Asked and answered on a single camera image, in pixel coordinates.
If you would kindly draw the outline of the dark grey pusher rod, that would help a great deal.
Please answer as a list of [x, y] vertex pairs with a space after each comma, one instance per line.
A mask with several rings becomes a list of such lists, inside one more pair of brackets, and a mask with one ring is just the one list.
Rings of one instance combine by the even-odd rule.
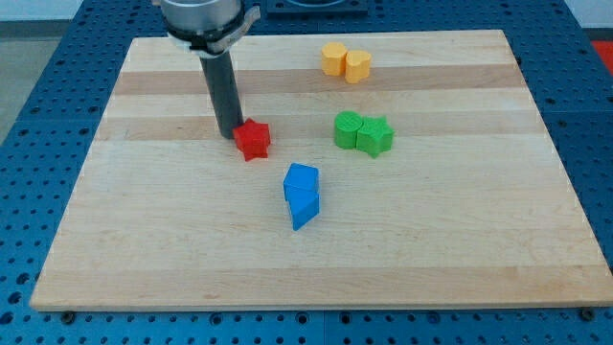
[[200, 60], [219, 132], [234, 139], [234, 129], [243, 125], [232, 58], [229, 52]]

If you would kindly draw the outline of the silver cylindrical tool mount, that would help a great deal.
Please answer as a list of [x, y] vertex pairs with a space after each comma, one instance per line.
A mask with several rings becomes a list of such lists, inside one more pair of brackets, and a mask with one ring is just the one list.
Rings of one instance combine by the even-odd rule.
[[261, 8], [242, 0], [160, 0], [159, 7], [176, 45], [201, 58], [227, 53], [261, 18]]

